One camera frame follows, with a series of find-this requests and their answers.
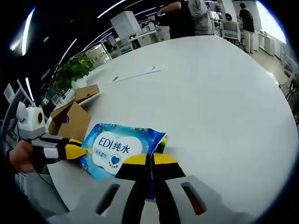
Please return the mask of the person's left hand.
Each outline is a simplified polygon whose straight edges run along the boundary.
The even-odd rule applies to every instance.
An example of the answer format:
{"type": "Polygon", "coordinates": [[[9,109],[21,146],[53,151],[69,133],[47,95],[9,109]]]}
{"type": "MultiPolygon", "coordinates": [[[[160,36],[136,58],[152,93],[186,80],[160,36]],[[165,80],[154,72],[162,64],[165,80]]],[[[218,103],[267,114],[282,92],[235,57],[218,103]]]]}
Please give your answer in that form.
{"type": "Polygon", "coordinates": [[[14,148],[10,148],[5,156],[9,167],[15,174],[32,173],[50,164],[42,150],[33,150],[31,142],[25,140],[19,141],[14,148]]]}

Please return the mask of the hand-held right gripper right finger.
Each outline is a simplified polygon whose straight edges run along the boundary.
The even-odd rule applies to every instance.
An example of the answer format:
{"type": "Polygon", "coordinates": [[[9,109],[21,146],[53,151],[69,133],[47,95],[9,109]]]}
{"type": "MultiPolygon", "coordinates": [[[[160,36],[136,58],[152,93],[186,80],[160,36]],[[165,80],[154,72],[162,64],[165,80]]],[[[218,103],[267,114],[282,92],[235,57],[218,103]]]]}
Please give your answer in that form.
{"type": "Polygon", "coordinates": [[[152,177],[159,221],[162,224],[250,224],[251,214],[224,205],[213,188],[186,175],[169,155],[152,155],[152,177]]]}

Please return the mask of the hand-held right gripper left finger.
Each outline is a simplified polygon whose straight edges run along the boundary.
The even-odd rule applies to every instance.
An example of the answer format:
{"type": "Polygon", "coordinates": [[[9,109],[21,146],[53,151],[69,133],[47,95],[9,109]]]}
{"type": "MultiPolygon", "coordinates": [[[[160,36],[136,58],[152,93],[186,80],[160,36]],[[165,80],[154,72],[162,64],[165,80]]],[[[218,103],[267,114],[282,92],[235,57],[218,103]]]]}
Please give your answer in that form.
{"type": "Polygon", "coordinates": [[[148,191],[150,155],[126,159],[115,178],[103,179],[79,198],[75,209],[52,216],[52,224],[138,224],[148,191]]]}

